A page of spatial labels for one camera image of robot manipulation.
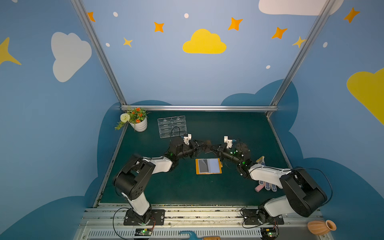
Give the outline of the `silver credit card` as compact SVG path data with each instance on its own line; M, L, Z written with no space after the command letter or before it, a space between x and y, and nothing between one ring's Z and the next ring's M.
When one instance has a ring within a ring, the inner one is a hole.
M198 159L199 174L207 174L209 170L209 163L207 159Z
M212 142L210 140L203 141L203 147L210 148L212 146Z

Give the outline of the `clear plastic organizer tray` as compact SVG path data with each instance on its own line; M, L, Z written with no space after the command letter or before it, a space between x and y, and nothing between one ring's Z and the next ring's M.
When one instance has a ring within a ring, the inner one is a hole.
M159 118L158 127L161 139L182 137L188 132L186 116Z

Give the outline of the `yellow leather card holder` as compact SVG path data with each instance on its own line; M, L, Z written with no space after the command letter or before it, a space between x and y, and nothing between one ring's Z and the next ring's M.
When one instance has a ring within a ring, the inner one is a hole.
M219 158L207 159L209 163L209 172L207 174L199 174L198 159L196 159L196 174L197 175L216 175L222 173L223 164Z

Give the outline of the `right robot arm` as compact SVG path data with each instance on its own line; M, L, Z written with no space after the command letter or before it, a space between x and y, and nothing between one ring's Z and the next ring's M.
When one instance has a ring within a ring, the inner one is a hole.
M283 190L282 197L267 200L258 206L260 217L296 213L307 218L329 201L325 191L307 172L308 169L281 169L253 162L250 150L244 143L236 144L234 149L228 148L226 143L208 147L220 159L236 164L243 178L269 183Z

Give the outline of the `potted flower plant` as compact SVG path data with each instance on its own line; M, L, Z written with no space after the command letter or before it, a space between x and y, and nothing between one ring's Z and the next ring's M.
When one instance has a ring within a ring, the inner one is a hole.
M131 125L136 132L144 132L148 127L147 111L142 108L129 109L120 115L120 121L115 130L120 130L125 125Z

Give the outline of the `right controller board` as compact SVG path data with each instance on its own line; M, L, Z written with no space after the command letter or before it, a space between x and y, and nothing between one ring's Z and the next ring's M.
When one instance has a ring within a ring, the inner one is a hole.
M279 233L274 228L261 228L261 240L275 240Z

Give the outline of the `controller board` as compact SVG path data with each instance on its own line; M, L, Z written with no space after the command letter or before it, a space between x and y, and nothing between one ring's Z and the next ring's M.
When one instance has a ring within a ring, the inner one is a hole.
M151 237L152 232L151 229L135 229L135 237Z
M279 233L274 228L261 228L261 240L275 240Z

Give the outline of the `left controller board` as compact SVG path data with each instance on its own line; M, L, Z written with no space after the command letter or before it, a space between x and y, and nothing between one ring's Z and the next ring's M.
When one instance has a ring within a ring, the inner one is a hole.
M151 229L135 229L135 237L151 237L152 232Z

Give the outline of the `terracotta clay vase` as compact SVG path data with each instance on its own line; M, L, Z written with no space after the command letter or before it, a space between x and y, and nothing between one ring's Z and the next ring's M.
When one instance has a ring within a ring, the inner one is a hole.
M337 229L336 224L331 220L326 221L311 221L307 224L308 230L316 236L326 235Z

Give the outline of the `aluminium frame rear bar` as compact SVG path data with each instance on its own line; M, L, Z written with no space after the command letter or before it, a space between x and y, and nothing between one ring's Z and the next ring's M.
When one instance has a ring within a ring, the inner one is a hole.
M147 111L173 112L276 112L277 106L160 106L160 105L121 105L121 110L143 108Z

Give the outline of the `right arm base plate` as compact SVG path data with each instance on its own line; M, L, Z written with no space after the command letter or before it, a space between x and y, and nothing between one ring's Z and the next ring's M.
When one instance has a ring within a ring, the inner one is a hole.
M284 224L284 220L281 215L277 217L271 217L264 210L242 208L240 209L240 214L243 217L244 225L258 226Z

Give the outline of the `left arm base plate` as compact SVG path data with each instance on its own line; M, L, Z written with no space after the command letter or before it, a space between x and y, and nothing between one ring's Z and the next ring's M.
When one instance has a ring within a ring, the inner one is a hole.
M148 209L143 216L134 210L128 210L124 219L124 226L163 226L165 221L165 210Z

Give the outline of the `teal handled tool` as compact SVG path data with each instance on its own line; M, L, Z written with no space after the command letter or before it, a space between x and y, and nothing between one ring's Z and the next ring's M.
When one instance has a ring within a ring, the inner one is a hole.
M193 231L180 231L179 235L188 237L188 240L221 240L221 237L218 236L209 236L199 238L197 234Z

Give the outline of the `aluminium front rail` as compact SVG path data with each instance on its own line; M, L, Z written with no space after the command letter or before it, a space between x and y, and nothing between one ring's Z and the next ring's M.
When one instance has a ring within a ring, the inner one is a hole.
M222 240L259 240L261 228L278 231L277 240L332 240L332 233L313 235L308 222L323 220L316 211L309 218L298 214L282 215L283 225L244 225L242 206L154 205L153 210L165 210L163 226L124 226L128 205L102 204L86 209L75 233L76 240L182 240L188 237L180 231L193 231L199 238L218 236ZM151 237L135 237L135 229L151 229Z

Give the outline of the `aluminium frame right post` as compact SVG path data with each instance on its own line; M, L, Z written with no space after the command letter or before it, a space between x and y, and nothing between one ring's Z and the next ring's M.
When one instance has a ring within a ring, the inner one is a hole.
M307 40L304 42L304 44L301 46L292 66L290 67L286 77L283 79L283 82L281 83L280 87L278 88L277 93L275 94L274 98L271 101L270 106L276 108L282 99L284 93L288 89L288 86L292 82L293 78L295 77L296 73L298 72L300 66L304 62L305 57L309 53L313 43L315 42L317 36L321 32L322 28L326 24L329 16L331 15L331 10L334 4L336 3L335 0L328 0L325 2L323 8L321 9L317 19L315 20L312 28L310 29Z

